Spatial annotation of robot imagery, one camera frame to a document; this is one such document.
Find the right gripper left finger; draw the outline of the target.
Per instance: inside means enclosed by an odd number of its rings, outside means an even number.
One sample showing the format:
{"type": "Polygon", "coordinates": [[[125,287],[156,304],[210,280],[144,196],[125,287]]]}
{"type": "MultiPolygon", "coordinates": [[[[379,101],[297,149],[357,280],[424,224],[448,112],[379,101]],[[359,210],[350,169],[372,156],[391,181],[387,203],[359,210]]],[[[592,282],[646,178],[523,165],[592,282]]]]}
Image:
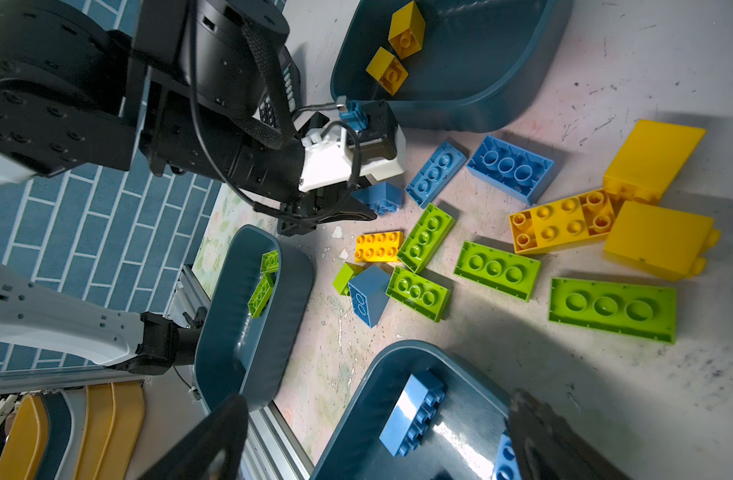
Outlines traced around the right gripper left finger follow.
{"type": "Polygon", "coordinates": [[[140,479],[238,479],[246,438],[246,398],[230,395],[140,479]]]}

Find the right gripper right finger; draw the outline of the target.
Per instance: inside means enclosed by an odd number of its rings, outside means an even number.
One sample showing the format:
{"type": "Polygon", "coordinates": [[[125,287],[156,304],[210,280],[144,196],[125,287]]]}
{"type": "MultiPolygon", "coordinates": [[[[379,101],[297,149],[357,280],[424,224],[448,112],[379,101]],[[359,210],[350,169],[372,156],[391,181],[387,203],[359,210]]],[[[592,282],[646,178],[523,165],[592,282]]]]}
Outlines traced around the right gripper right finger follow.
{"type": "Polygon", "coordinates": [[[510,397],[507,430],[523,479],[614,479],[627,477],[574,432],[550,405],[528,391],[510,397]]]}

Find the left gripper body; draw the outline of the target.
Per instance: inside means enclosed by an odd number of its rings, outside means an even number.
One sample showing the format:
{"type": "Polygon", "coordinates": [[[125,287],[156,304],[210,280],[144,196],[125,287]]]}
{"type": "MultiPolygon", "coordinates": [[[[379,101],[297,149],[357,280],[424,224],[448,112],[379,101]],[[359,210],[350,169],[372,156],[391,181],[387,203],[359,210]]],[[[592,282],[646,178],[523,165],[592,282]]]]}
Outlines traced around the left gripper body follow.
{"type": "Polygon", "coordinates": [[[166,74],[152,75],[144,120],[144,156],[154,175],[190,172],[280,202],[278,214],[270,206],[260,207],[258,212],[276,218],[278,232],[285,236],[304,235],[324,223],[377,218],[364,204],[346,197],[345,179],[308,193],[300,191],[306,152],[298,134],[292,144],[273,150],[212,110],[202,107],[200,118],[214,164],[204,157],[192,125],[190,88],[166,74]]]}

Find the green lego brick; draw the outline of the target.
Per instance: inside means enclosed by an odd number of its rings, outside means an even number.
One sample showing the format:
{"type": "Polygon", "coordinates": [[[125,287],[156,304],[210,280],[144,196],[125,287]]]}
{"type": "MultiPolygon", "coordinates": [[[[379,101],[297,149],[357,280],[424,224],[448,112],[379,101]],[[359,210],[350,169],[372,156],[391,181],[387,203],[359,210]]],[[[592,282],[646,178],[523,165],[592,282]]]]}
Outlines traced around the green lego brick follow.
{"type": "Polygon", "coordinates": [[[280,252],[278,250],[270,250],[262,254],[262,263],[260,263],[260,274],[274,274],[280,269],[280,252]]]}

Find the yellow small lego brick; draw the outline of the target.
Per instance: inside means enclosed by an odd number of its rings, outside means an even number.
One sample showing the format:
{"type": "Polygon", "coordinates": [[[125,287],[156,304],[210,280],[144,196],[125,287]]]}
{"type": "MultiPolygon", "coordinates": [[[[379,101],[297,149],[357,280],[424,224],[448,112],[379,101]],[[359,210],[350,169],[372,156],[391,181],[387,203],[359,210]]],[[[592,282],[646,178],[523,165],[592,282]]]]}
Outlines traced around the yellow small lego brick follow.
{"type": "Polygon", "coordinates": [[[356,238],[356,262],[388,263],[398,260],[397,254],[404,242],[401,231],[370,233],[356,238]]]}

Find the blue lego brick long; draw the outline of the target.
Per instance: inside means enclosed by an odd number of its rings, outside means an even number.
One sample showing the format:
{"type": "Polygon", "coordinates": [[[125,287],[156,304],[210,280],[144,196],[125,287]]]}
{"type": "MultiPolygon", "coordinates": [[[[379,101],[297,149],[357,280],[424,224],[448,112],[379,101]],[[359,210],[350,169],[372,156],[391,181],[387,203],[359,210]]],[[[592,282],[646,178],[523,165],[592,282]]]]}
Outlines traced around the blue lego brick long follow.
{"type": "Polygon", "coordinates": [[[418,448],[444,398],[444,384],[429,370],[409,376],[379,436],[391,456],[418,448]]]}

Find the yellow lego cube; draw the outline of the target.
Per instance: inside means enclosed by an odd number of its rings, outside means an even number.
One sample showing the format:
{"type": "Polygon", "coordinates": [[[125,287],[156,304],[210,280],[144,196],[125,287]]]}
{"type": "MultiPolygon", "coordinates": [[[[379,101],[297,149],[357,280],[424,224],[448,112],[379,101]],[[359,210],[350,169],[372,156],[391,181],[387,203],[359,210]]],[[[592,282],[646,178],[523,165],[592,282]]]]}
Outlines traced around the yellow lego cube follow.
{"type": "Polygon", "coordinates": [[[388,42],[399,59],[404,60],[420,52],[424,34],[425,21],[415,1],[392,14],[388,42]]]}
{"type": "Polygon", "coordinates": [[[366,72],[390,96],[396,96],[408,78],[407,70],[397,57],[383,47],[376,50],[366,66],[366,72]]]}

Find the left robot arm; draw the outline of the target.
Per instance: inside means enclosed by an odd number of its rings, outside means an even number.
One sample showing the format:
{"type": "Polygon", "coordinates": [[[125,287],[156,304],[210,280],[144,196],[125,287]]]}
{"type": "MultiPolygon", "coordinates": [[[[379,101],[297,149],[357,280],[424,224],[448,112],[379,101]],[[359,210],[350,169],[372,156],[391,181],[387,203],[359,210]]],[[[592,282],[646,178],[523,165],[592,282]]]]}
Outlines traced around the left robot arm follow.
{"type": "Polygon", "coordinates": [[[269,1],[144,1],[134,35],[60,1],[0,1],[0,185],[86,164],[228,186],[288,235],[372,221],[354,199],[362,158],[322,193],[300,190],[280,56],[290,26],[269,1]]]}

